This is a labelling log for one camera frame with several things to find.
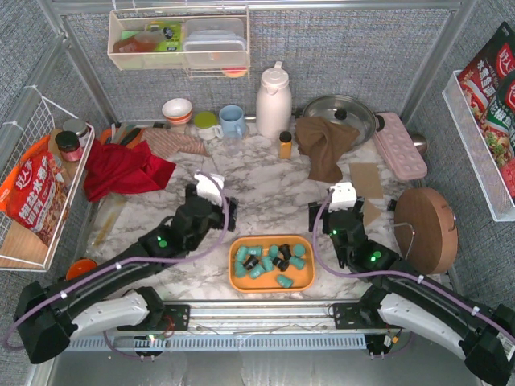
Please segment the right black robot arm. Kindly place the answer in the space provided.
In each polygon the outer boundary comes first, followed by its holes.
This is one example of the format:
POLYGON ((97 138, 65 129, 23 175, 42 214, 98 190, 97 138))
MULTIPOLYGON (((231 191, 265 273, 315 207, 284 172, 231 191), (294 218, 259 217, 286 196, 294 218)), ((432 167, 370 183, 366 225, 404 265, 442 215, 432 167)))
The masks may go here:
POLYGON ((506 385, 514 373, 514 310, 464 298, 370 239, 363 204, 358 199, 352 208, 329 211, 327 203, 309 203, 308 229, 313 237, 331 238, 340 268, 318 262, 335 276, 370 285, 360 300, 370 322, 413 331, 461 358, 486 384, 506 385))

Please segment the black coffee capsule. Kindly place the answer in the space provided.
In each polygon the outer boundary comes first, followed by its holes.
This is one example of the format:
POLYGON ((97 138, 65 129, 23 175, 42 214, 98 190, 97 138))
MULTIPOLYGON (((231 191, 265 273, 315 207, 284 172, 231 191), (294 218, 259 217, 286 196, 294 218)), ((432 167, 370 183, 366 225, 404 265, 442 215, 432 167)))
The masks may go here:
POLYGON ((273 259, 273 265, 275 265, 281 272, 285 272, 289 267, 289 261, 283 260, 280 257, 273 259))
POLYGON ((243 267, 250 271, 252 270, 256 265, 258 265, 260 262, 259 258, 255 255, 250 255, 243 263, 243 267))
POLYGON ((282 254, 282 259, 288 261, 291 259, 290 245, 282 244, 278 247, 279 252, 282 254))

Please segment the brown cloth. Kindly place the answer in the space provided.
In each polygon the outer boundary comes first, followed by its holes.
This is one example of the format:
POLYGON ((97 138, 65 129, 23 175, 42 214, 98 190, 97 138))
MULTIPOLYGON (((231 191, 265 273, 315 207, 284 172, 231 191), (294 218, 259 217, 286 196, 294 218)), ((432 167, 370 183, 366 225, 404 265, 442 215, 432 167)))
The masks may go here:
POLYGON ((323 183, 338 183, 343 174, 337 166, 359 137, 357 129, 323 117, 300 117, 295 121, 295 140, 299 153, 311 161, 308 178, 323 183))

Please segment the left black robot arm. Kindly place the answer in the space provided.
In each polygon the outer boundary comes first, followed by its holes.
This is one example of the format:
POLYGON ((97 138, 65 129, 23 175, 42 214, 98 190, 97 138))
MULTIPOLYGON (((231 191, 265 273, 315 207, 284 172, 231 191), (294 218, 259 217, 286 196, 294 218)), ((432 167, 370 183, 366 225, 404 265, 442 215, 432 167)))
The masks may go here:
POLYGON ((21 350, 30 363, 40 364, 82 336, 120 326, 156 327, 164 303, 154 289, 141 287, 114 300, 110 295, 175 264, 197 260, 194 252, 210 230, 234 230, 237 204, 233 197, 211 203, 197 187, 187 185, 185 202, 175 214, 114 258, 71 281, 26 285, 8 331, 19 333, 21 350))

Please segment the teal coffee capsule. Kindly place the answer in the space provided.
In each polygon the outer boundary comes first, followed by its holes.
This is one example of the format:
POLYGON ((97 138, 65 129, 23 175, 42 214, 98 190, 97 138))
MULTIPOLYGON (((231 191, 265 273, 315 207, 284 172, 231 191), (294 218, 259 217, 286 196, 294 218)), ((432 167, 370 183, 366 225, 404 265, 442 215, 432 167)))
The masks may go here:
POLYGON ((282 288, 285 288, 285 289, 289 289, 292 285, 293 285, 293 280, 290 279, 289 277, 285 276, 285 275, 282 275, 282 274, 279 274, 277 277, 276 277, 276 282, 282 287, 282 288))
POLYGON ((272 272, 274 270, 274 264, 271 257, 263 257, 262 258, 262 266, 266 272, 272 272))
POLYGON ((244 262, 248 255, 248 248, 244 245, 240 246, 235 254, 235 261, 244 262))
POLYGON ((303 257, 306 253, 306 249, 305 247, 302 245, 302 244, 296 244, 294 247, 293 247, 293 255, 295 257, 303 257))
POLYGON ((289 264, 294 266, 296 269, 302 270, 305 267, 306 261, 300 257, 291 257, 289 264))
POLYGON ((249 276, 255 280, 265 272, 265 269, 261 265, 256 265, 250 270, 249 276))
POLYGON ((272 259, 278 257, 279 247, 277 245, 271 245, 268 250, 268 256, 272 259))
POLYGON ((262 246, 251 246, 247 248, 248 256, 261 257, 263 255, 263 247, 262 246))

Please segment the orange plastic tray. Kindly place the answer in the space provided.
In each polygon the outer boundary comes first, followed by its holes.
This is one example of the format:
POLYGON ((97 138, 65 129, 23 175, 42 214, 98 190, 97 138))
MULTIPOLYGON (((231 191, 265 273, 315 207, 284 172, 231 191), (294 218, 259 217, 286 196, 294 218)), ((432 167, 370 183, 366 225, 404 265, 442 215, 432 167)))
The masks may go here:
POLYGON ((229 249, 229 282, 242 293, 300 292, 314 281, 313 249, 301 236, 245 236, 229 249))

